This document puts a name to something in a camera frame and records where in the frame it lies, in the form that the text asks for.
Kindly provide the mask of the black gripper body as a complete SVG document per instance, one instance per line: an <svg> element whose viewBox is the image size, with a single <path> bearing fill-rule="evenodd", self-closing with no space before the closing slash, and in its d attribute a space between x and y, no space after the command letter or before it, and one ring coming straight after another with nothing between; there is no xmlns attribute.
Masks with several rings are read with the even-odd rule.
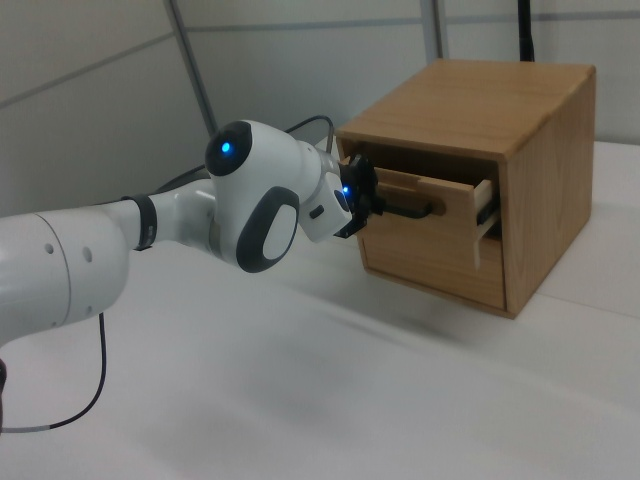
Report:
<svg viewBox="0 0 640 480"><path fill-rule="evenodd" d="M336 233L336 236L349 238L364 228L369 216L377 211L377 176L364 154L350 157L347 163L340 164L339 168L343 194L352 219Z"/></svg>

